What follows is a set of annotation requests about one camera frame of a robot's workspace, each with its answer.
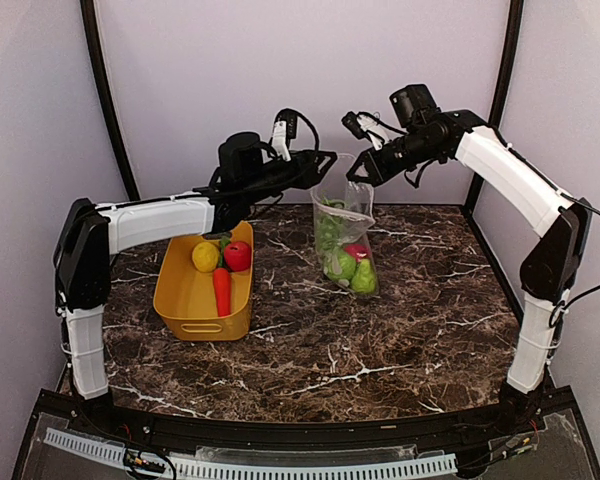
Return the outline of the clear zip top bag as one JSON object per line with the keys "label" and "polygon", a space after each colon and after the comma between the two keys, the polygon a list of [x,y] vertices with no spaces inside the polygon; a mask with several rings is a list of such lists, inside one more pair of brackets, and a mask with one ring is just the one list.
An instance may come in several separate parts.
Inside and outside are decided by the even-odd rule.
{"label": "clear zip top bag", "polygon": [[315,202],[319,202],[323,198],[340,199],[345,202],[345,206],[341,209],[324,207],[324,210],[328,213],[332,215],[338,215],[343,219],[344,228],[342,233],[342,246],[331,252],[319,255],[316,251],[315,243],[315,251],[318,256],[318,260],[320,261],[321,270],[327,277],[325,265],[334,251],[344,250],[343,247],[348,244],[365,245],[370,250],[371,257],[369,259],[372,262],[377,278],[377,288],[373,294],[355,293],[350,286],[351,280],[333,281],[330,278],[327,278],[331,282],[348,290],[352,294],[358,296],[373,296],[378,292],[379,289],[373,253],[368,238],[368,233],[371,227],[375,225],[375,219],[373,216],[374,189],[368,184],[354,183],[347,180],[346,173],[353,164],[354,160],[355,157],[352,154],[339,153],[338,160],[331,167],[322,182],[310,190],[313,206],[313,225]]}

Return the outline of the red apple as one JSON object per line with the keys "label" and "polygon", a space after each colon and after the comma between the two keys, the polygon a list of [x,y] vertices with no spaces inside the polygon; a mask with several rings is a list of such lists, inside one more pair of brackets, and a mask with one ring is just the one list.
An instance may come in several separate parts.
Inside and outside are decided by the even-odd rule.
{"label": "red apple", "polygon": [[223,248],[225,266],[233,272],[249,270],[252,264],[252,248],[244,241],[230,242]]}

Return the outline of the green cabbage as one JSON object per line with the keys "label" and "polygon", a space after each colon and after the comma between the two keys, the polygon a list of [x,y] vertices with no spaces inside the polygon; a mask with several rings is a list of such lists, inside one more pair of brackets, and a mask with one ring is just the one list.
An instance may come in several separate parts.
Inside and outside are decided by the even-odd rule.
{"label": "green cabbage", "polygon": [[344,250],[336,250],[332,253],[326,265],[326,275],[333,281],[346,280],[353,278],[357,261],[354,257]]}
{"label": "green cabbage", "polygon": [[377,288],[377,278],[370,259],[362,259],[350,282],[351,289],[358,294],[373,294]]}

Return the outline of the green grapes bunch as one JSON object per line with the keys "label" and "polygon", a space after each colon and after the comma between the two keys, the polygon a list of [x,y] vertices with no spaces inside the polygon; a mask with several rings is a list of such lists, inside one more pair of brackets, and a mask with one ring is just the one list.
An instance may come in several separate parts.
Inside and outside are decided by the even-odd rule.
{"label": "green grapes bunch", "polygon": [[342,246],[343,219],[324,210],[324,207],[341,209],[345,202],[340,199],[323,198],[314,203],[314,236],[319,255]]}

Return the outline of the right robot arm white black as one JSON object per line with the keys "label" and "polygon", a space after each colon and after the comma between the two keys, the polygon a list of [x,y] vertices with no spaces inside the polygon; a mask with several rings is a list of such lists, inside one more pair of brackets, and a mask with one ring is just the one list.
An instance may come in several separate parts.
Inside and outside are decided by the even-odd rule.
{"label": "right robot arm white black", "polygon": [[442,110],[426,85],[408,85],[390,102],[400,123],[393,139],[386,135],[388,126],[370,113],[343,116],[345,128],[372,144],[357,157],[348,180],[378,187],[400,173],[456,160],[509,201],[539,238],[520,267],[521,328],[498,405],[490,413],[491,426],[510,434],[528,424],[540,407],[545,373],[576,301],[570,292],[598,211],[550,180],[477,114]]}

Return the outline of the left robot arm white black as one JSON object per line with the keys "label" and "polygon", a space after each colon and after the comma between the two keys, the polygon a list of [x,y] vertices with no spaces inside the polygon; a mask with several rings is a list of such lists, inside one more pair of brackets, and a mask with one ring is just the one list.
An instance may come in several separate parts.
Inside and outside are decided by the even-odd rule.
{"label": "left robot arm white black", "polygon": [[316,186],[337,159],[318,145],[293,151],[288,144],[284,133],[268,142],[236,133],[219,146],[219,166],[205,187],[127,203],[73,202],[53,255],[55,309],[65,324],[74,388],[88,400],[81,417],[100,436],[121,427],[120,412],[99,398],[108,392],[102,319],[112,257],[174,237],[228,232],[256,203]]}

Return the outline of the yellow lemon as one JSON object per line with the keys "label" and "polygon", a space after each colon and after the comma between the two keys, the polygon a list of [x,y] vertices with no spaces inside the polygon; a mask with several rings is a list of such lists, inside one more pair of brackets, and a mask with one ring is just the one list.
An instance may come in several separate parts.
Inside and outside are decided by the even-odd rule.
{"label": "yellow lemon", "polygon": [[199,272],[211,273],[218,266],[220,261],[220,251],[215,244],[208,241],[202,241],[193,248],[191,259]]}

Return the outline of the red tomato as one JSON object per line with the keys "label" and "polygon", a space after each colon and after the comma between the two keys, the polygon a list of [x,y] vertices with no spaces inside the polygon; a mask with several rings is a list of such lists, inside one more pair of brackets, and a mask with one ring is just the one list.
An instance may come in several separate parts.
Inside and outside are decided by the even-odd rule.
{"label": "red tomato", "polygon": [[371,257],[370,250],[362,244],[348,244],[343,247],[344,251],[357,262]]}

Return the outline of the yellow plastic basket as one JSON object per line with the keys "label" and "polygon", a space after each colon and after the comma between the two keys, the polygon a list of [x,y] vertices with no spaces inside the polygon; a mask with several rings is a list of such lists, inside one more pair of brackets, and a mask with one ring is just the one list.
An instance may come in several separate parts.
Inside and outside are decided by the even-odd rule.
{"label": "yellow plastic basket", "polygon": [[183,341],[234,341],[249,331],[253,270],[231,273],[230,314],[217,314],[213,275],[201,273],[192,259],[201,236],[170,241],[154,293],[153,306]]}

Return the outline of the orange carrot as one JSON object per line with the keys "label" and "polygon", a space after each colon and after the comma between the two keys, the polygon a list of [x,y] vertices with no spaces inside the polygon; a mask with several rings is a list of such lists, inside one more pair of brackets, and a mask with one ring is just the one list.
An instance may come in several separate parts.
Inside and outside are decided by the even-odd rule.
{"label": "orange carrot", "polygon": [[213,287],[216,310],[219,317],[231,314],[231,275],[225,268],[216,268],[213,272]]}

